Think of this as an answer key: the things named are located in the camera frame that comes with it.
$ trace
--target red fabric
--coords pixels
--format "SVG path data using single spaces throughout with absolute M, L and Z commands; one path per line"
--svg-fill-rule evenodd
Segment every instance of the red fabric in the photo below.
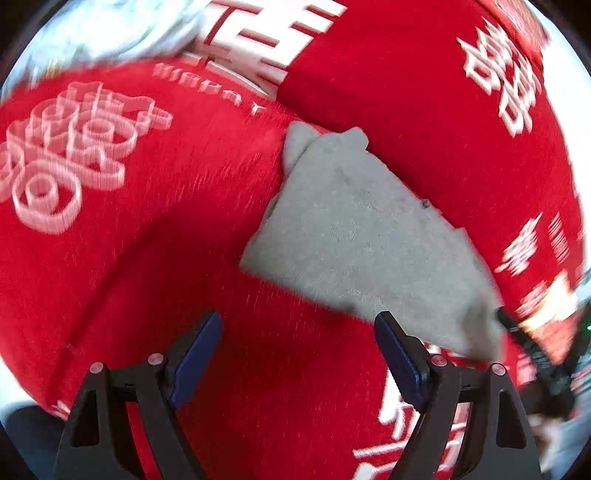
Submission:
M 225 320 L 223 341 L 180 412 L 212 480 L 363 480 L 368 468 L 385 478 L 413 414 L 394 392 L 387 397 L 394 410 L 378 418 L 387 369 L 371 325 L 238 268 L 280 188 L 282 141 L 294 115 L 208 71 L 193 70 L 239 93 L 239 107 L 222 89 L 210 95 L 180 85 L 178 74 L 171 82 L 153 71 L 149 62 L 69 74 L 0 110 L 6 130 L 70 82 L 100 79 L 116 92 L 149 95 L 174 116 L 170 129 L 148 131 L 121 160 L 120 189 L 83 187 L 82 208 L 65 232 L 38 232 L 18 219 L 11 200 L 0 204 L 4 360 L 45 409 L 64 414 L 92 362 L 141 362 L 214 308 Z M 252 115 L 252 101 L 266 111 Z M 515 359 L 506 362 L 514 372 Z M 391 450 L 354 453 L 379 445 Z M 141 442 L 144 465 L 156 478 L 146 447 Z
M 278 100 L 328 129 L 362 127 L 371 151 L 464 226 L 493 269 L 542 213 L 529 267 L 495 276 L 510 308 L 562 269 L 573 283 L 580 212 L 544 92 L 529 110 L 532 132 L 511 137 L 498 118 L 500 93 L 488 96 L 463 70 L 456 37 L 476 45 L 482 17 L 494 19 L 468 1 L 342 3 L 347 11 L 289 65 Z M 210 95 L 191 79 L 180 85 L 180 73 L 153 71 L 147 62 L 70 74 L 0 109 L 5 131 L 74 79 L 100 79 L 174 116 L 121 160 L 120 189 L 82 188 L 80 213 L 64 233 L 32 230 L 11 200 L 0 204 L 0 353 L 25 389 L 58 413 L 92 362 L 142 361 L 188 331 L 202 309 L 218 309 L 223 341 L 180 412 L 212 480 L 368 480 L 361 474 L 372 468 L 374 480 L 385 479 L 388 468 L 380 467 L 400 455 L 412 409 L 390 398 L 397 409 L 381 410 L 387 371 L 371 327 L 237 267 L 280 188 L 282 140 L 295 115 L 212 72 L 192 70 L 222 85 Z M 225 89 L 241 95 L 239 106 Z M 253 115 L 253 101 L 266 110 Z M 548 235 L 557 213 L 570 253 L 561 264 Z M 509 345 L 513 375 L 516 358 Z M 364 453 L 383 445 L 386 453 Z
M 501 91 L 487 95 L 463 69 L 457 38 L 476 46 L 476 29 L 486 32 L 484 19 L 497 26 L 496 19 L 472 0 L 340 3 L 347 10 L 287 67 L 278 101 L 334 131 L 361 127 L 369 150 L 454 226 L 465 227 L 492 270 L 526 222 L 542 214 L 530 266 L 495 274 L 510 308 L 563 269 L 575 285 L 582 222 L 545 91 L 536 92 L 529 109 L 532 131 L 511 137 L 498 116 Z M 533 60 L 532 67 L 542 80 Z M 562 264 L 548 238 L 557 213 L 570 251 Z

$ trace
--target blue gripper pad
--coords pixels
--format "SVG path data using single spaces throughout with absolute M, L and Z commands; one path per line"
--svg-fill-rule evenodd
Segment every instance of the blue gripper pad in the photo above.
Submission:
M 195 395 L 197 385 L 222 336 L 222 318 L 218 312 L 210 312 L 187 353 L 174 374 L 174 388 L 168 398 L 173 409 L 178 410 Z
M 429 379 L 427 350 L 417 338 L 404 333 L 390 312 L 382 312 L 375 318 L 374 333 L 402 398 L 423 413 L 428 402 L 425 395 Z

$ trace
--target metal screw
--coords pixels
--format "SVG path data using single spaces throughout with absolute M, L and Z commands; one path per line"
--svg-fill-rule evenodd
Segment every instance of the metal screw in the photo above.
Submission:
M 93 373 L 93 374 L 101 373 L 103 371 L 104 367 L 105 366 L 102 364 L 102 362 L 95 362 L 90 366 L 90 373 Z
M 164 362 L 164 355 L 161 353 L 152 353 L 148 357 L 148 363 L 152 365 L 152 367 L 156 367 L 157 365 L 162 365 Z
M 436 367 L 445 367 L 447 365 L 447 358 L 443 355 L 433 355 L 431 357 L 431 363 Z
M 492 364 L 491 370 L 495 375 L 499 375 L 499 377 L 502 377 L 507 373 L 507 369 L 501 364 Z

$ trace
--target gray towel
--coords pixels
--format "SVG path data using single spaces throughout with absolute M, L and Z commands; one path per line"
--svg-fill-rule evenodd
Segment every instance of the gray towel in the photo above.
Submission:
M 499 297 L 465 231 L 418 200 L 367 145 L 359 128 L 320 135 L 291 124 L 285 184 L 241 267 L 367 321 L 390 310 L 409 335 L 498 359 Z

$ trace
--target white chinese character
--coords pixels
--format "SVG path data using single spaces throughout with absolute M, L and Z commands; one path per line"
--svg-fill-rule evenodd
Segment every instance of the white chinese character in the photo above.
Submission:
M 521 299 L 521 306 L 517 308 L 516 313 L 519 317 L 525 318 L 536 312 L 544 301 L 548 287 L 545 281 L 538 283 L 534 289 Z
M 550 222 L 548 233 L 550 234 L 550 243 L 552 244 L 552 249 L 554 250 L 556 260 L 558 263 L 564 262 L 564 260 L 566 260 L 566 258 L 569 256 L 569 245 L 566 241 L 566 237 L 564 236 L 564 230 L 562 228 L 562 221 L 560 220 L 559 213 L 557 213 Z
M 535 226 L 538 224 L 540 217 L 542 217 L 542 214 L 539 214 L 535 219 L 528 220 L 517 238 L 505 248 L 503 254 L 504 263 L 495 269 L 495 273 L 509 269 L 511 276 L 514 277 L 530 266 L 529 260 L 538 248 Z
M 529 61 L 517 50 L 502 28 L 486 21 L 486 30 L 488 34 L 476 29 L 477 47 L 457 39 L 466 52 L 466 76 L 474 80 L 487 95 L 493 90 L 500 90 L 502 85 L 499 117 L 507 130 L 512 137 L 522 133 L 524 126 L 531 132 L 529 109 L 535 105 L 535 91 L 541 89 L 540 82 Z M 506 76 L 507 65 L 512 65 L 512 81 Z
M 396 455 L 397 452 L 401 452 L 406 447 L 419 418 L 419 412 L 414 410 L 411 404 L 402 400 L 402 395 L 394 381 L 394 377 L 388 370 L 378 420 L 381 424 L 394 422 L 392 438 L 396 442 L 353 450 L 354 457 L 364 459 L 376 455 Z M 438 471 L 448 471 L 454 466 L 462 444 L 466 420 L 467 406 L 465 404 L 459 404 L 451 429 L 453 436 L 447 442 L 443 463 L 439 466 Z M 396 462 L 386 463 L 381 466 L 375 466 L 369 462 L 361 462 L 355 471 L 353 480 L 373 480 L 380 473 L 385 473 L 393 469 L 395 465 Z
M 287 75 L 286 68 L 313 39 L 292 27 L 312 35 L 325 33 L 333 24 L 325 16 L 339 17 L 347 10 L 333 0 L 237 0 L 230 4 L 210 3 L 204 9 L 197 52 L 244 75 L 272 97 Z M 224 15 L 228 17 L 220 25 Z
M 135 112 L 135 119 L 124 113 Z M 145 96 L 128 97 L 101 82 L 73 82 L 8 126 L 0 144 L 0 202 L 12 197 L 21 222 L 43 233 L 66 231 L 82 207 L 82 186 L 115 190 L 127 157 L 151 128 L 166 130 L 173 116 Z M 58 209 L 60 189 L 70 201 Z

